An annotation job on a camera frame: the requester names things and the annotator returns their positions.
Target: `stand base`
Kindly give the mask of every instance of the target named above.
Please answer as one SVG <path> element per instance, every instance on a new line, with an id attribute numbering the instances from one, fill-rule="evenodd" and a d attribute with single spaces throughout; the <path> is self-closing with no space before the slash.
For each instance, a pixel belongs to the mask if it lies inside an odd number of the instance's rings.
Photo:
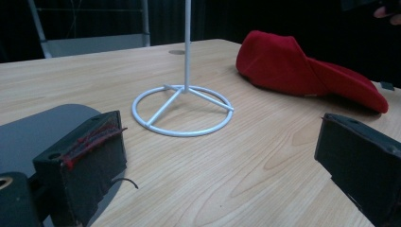
<path id="1" fill-rule="evenodd" d="M 138 103 L 146 96 L 149 96 L 154 93 L 166 91 L 166 90 L 174 90 L 176 91 L 175 94 L 159 109 L 159 111 L 148 121 L 145 121 L 141 118 L 141 116 L 137 112 L 137 106 Z M 209 102 L 212 102 L 216 105 L 218 105 L 221 108 L 224 108 L 227 110 L 227 116 L 226 118 L 217 124 L 215 127 L 209 128 L 207 130 L 201 130 L 201 131 L 169 131 L 169 130 L 164 130 L 158 127 L 153 126 L 152 124 L 157 120 L 157 118 L 160 116 L 160 114 L 180 95 L 184 93 L 190 93 L 192 95 L 198 96 L 200 98 L 203 98 Z M 211 98 L 210 96 L 206 96 L 203 93 L 210 94 L 212 96 L 217 97 L 220 99 L 222 102 L 215 100 Z M 221 94 L 214 92 L 212 90 L 198 87 L 198 86 L 188 86 L 185 87 L 183 85 L 165 85 L 164 87 L 159 87 L 159 88 L 154 88 L 152 90 L 149 90 L 147 92 L 144 92 L 141 94 L 139 97 L 137 97 L 133 103 L 132 103 L 132 114 L 135 120 L 142 125 L 143 127 L 147 128 L 150 131 L 154 131 L 163 135 L 169 135 L 169 136 L 177 136 L 177 137 L 191 137 L 191 136 L 200 136 L 200 135 L 205 135 L 208 133 L 212 133 L 214 131 L 217 131 L 221 128 L 223 128 L 227 123 L 230 121 L 231 117 L 233 116 L 233 111 L 234 108 L 232 107 L 230 101 L 222 96 Z"/>

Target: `red baseball cap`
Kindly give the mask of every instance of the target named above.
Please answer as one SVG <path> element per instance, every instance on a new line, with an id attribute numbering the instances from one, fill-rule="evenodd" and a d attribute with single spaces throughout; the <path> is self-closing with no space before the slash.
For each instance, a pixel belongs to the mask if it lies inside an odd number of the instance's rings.
<path id="1" fill-rule="evenodd" d="M 305 55 L 292 36 L 251 31 L 236 58 L 239 73 L 250 83 L 294 96 L 336 94 L 386 113 L 387 100 L 370 80 L 339 65 Z"/>

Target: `wooden table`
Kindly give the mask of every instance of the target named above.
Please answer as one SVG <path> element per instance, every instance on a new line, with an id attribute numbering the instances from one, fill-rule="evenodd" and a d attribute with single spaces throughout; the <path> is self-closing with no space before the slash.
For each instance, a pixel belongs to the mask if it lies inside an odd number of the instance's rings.
<path id="1" fill-rule="evenodd" d="M 325 113 L 343 114 L 401 140 L 401 91 L 375 114 L 336 97 L 287 96 L 253 87 L 235 69 L 240 47 L 222 40 L 193 42 L 191 84 L 227 97 L 234 116 L 221 130 L 191 138 L 141 127 L 131 104 L 146 90 L 183 84 L 183 44 L 50 60 L 0 64 L 0 125 L 62 104 L 105 113 L 119 110 L 128 168 L 115 198 L 94 226 L 370 226 L 314 160 Z M 151 117 L 171 92 L 138 107 Z M 214 126 L 221 108 L 180 96 L 157 122 L 172 130 Z"/>

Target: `finger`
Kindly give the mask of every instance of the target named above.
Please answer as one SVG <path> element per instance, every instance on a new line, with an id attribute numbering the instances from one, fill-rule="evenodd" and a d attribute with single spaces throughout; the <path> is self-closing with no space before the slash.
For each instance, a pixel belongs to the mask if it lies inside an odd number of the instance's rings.
<path id="1" fill-rule="evenodd" d="M 392 18 L 390 18 L 390 23 L 394 26 L 401 25 L 401 14 L 396 14 Z"/>
<path id="2" fill-rule="evenodd" d="M 381 8 L 377 9 L 374 12 L 374 17 L 375 18 L 383 18 L 383 17 L 387 17 L 387 16 L 389 16 L 389 14 L 386 13 L 386 8 L 385 7 L 381 7 Z"/>

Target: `table surface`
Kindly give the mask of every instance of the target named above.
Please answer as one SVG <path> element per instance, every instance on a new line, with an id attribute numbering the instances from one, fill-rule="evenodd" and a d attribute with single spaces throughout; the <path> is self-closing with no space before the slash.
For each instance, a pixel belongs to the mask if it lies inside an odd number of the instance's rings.
<path id="1" fill-rule="evenodd" d="M 183 84 L 184 55 L 176 53 L 183 44 L 0 64 L 0 125 L 68 103 L 121 112 L 126 177 L 139 190 L 122 183 L 94 226 L 371 226 L 314 160 L 315 147 L 325 113 L 353 117 L 400 141 L 400 90 L 378 88 L 390 110 L 376 114 L 335 96 L 257 89 L 235 69 L 239 47 L 192 43 L 190 83 L 219 92 L 235 108 L 228 125 L 211 134 L 164 136 L 131 114 L 145 91 Z M 172 94 L 147 96 L 138 113 L 149 119 Z M 225 116 L 185 94 L 156 126 L 196 131 Z"/>

